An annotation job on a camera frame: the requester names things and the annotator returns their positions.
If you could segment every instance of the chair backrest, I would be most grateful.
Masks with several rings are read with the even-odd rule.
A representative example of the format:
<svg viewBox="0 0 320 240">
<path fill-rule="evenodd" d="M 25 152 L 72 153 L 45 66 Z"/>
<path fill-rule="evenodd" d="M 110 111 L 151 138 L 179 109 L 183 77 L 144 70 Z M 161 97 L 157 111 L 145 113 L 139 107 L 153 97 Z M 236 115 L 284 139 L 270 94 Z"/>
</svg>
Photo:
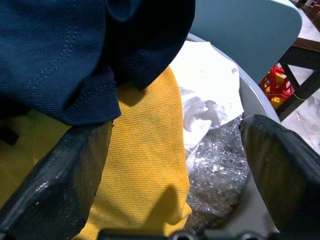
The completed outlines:
<svg viewBox="0 0 320 240">
<path fill-rule="evenodd" d="M 301 26 L 289 0 L 197 0 L 190 32 L 210 41 L 259 83 Z"/>
</svg>

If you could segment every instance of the navy blue fabric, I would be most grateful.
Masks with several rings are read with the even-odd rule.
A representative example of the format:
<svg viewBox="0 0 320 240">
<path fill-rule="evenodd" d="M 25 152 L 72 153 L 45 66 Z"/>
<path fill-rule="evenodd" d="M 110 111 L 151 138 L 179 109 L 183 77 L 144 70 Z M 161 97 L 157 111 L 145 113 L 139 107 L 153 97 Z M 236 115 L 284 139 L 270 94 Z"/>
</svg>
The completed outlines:
<svg viewBox="0 0 320 240">
<path fill-rule="evenodd" d="M 113 120 L 120 115 L 116 83 L 147 87 L 181 48 L 194 5 L 194 0 L 2 1 L 0 95 L 69 125 Z M 0 98 L 0 112 L 6 105 Z"/>
</svg>

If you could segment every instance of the stitching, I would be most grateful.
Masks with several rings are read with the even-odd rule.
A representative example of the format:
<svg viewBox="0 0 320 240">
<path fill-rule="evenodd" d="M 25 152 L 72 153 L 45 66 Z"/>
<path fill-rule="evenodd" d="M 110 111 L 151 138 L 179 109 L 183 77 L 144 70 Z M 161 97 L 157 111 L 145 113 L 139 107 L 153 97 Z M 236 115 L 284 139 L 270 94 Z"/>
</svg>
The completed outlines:
<svg viewBox="0 0 320 240">
<path fill-rule="evenodd" d="M 72 16 L 75 16 L 75 15 L 76 15 L 76 0 L 73 0 L 73 4 L 72 4 L 72 9 L 73 9 L 73 11 L 72 11 L 72 13 L 71 13 L 70 0 L 67 0 L 67 3 L 68 3 L 68 13 L 69 13 L 68 16 L 69 16 L 69 18 L 72 19 Z M 33 79 L 33 80 L 35 80 L 36 78 L 40 77 L 40 75 L 42 75 L 46 70 L 48 70 L 49 68 L 53 68 L 53 67 L 56 65 L 55 68 L 53 68 L 49 73 L 47 73 L 46 75 L 44 75 L 44 76 L 42 77 L 42 79 L 39 79 L 39 80 L 34 84 L 34 86 L 33 86 L 33 88 L 32 88 L 32 92 L 31 92 L 32 95 L 34 95 L 35 90 L 37 89 L 37 87 L 39 86 L 39 84 L 40 84 L 43 80 L 45 80 L 46 78 L 48 78 L 48 77 L 49 77 L 52 73 L 54 73 L 56 70 L 58 70 L 59 67 L 61 67 L 61 66 L 67 61 L 67 59 L 70 57 L 71 52 L 72 52 L 72 50 L 73 50 L 73 44 L 74 44 L 74 42 L 75 42 L 75 40 L 76 40 L 76 36 L 77 36 L 77 34 L 78 34 L 78 32 L 77 32 L 78 26 L 77 26 L 77 24 L 75 24 L 75 25 L 73 26 L 72 42 L 69 43 L 69 41 L 70 41 L 71 28 L 72 28 L 72 26 L 70 25 L 70 26 L 68 27 L 69 31 L 68 31 L 66 40 L 65 40 L 65 42 L 64 42 L 64 48 L 63 48 L 62 52 L 60 53 L 60 56 L 59 56 L 56 60 L 54 60 L 53 63 L 52 63 L 50 66 L 48 66 L 46 69 L 44 69 L 43 71 L 41 71 L 41 73 L 38 74 L 38 76 Z M 67 56 L 65 56 L 65 58 L 61 61 L 63 55 L 64 55 L 65 52 L 66 52 L 67 47 L 68 47 L 68 54 L 67 54 Z"/>
<path fill-rule="evenodd" d="M 77 109 L 84 104 L 86 104 L 89 101 L 95 100 L 97 97 L 103 96 L 105 94 L 112 93 L 115 91 L 115 86 L 114 84 L 105 84 L 102 86 L 98 86 L 95 90 L 91 90 L 87 92 L 86 94 L 82 95 L 79 97 L 73 105 L 70 106 L 69 109 Z"/>
</svg>

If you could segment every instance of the floor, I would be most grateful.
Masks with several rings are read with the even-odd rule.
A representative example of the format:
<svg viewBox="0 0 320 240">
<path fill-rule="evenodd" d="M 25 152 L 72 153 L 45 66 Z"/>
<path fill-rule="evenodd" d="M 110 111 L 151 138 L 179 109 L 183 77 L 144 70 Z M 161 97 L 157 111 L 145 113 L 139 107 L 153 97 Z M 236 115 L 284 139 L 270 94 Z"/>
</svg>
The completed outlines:
<svg viewBox="0 0 320 240">
<path fill-rule="evenodd" d="M 320 42 L 320 32 L 302 10 L 300 13 L 302 30 L 299 36 Z M 313 72 L 311 69 L 302 67 L 289 67 L 299 84 L 302 84 Z M 298 133 L 320 155 L 320 89 L 283 120 L 282 125 Z"/>
</svg>

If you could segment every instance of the plastic wrap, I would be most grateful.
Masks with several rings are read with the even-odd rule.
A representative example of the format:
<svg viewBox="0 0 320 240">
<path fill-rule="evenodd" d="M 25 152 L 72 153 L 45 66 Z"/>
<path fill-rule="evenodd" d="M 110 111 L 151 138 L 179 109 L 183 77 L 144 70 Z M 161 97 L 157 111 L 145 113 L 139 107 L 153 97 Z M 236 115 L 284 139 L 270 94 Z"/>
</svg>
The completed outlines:
<svg viewBox="0 0 320 240">
<path fill-rule="evenodd" d="M 239 203 L 249 166 L 241 142 L 239 116 L 210 130 L 199 143 L 189 175 L 187 203 L 192 208 L 185 228 L 200 231 L 225 220 Z"/>
</svg>

